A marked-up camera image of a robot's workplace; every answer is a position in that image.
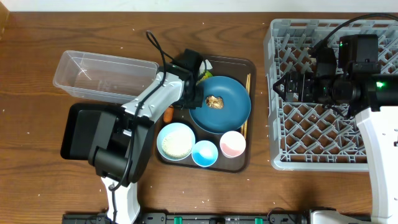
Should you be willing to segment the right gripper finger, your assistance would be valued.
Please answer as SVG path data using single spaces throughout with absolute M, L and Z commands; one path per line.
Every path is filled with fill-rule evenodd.
M 278 88 L 279 86 L 285 86 L 286 84 L 286 79 L 287 79 L 287 74 L 282 75 L 274 84 L 274 88 Z
M 274 86 L 273 90 L 278 94 L 278 96 L 283 100 L 286 101 L 286 92 L 281 90 L 279 87 Z

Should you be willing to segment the brown food scrap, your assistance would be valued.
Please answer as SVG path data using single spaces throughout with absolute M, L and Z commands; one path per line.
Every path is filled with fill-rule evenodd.
M 220 110 L 223 109 L 224 107 L 224 102 L 222 97 L 215 97 L 214 95 L 209 95 L 206 97 L 205 102 L 207 107 L 212 109 Z

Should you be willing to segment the dark blue plate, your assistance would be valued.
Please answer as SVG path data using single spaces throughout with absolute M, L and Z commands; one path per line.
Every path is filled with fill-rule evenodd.
M 193 122 L 213 134 L 223 134 L 239 129 L 251 113 L 251 99 L 245 87 L 237 80 L 214 76 L 198 84 L 203 88 L 204 99 L 200 108 L 190 110 Z M 206 99 L 214 96 L 223 102 L 221 109 L 211 108 Z

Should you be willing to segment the small blue cup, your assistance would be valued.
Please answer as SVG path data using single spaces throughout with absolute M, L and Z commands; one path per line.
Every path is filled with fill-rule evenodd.
M 218 149 L 211 141 L 198 141 L 192 148 L 192 159 L 200 167 L 210 167 L 218 159 Z

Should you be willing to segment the pink white cup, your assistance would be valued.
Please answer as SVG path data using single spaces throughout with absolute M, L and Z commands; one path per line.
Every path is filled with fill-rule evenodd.
M 227 158 L 240 156 L 246 150 L 246 140 L 237 131 L 228 131 L 220 139 L 220 149 Z

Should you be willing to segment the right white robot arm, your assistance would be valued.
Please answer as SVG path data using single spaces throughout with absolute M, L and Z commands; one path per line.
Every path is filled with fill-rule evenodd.
M 371 223 L 397 223 L 397 75 L 381 72 L 376 34 L 342 36 L 338 45 L 335 55 L 320 42 L 311 49 L 315 72 L 287 72 L 272 88 L 286 102 L 297 95 L 332 110 L 349 106 L 367 156 Z

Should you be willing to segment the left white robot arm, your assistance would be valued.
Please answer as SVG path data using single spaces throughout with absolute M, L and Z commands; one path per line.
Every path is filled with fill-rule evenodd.
M 197 82 L 203 72 L 161 68 L 156 79 L 118 112 L 102 111 L 88 162 L 107 188 L 111 223 L 134 223 L 140 205 L 137 182 L 150 158 L 154 125 L 171 106 L 201 106 L 203 90 Z

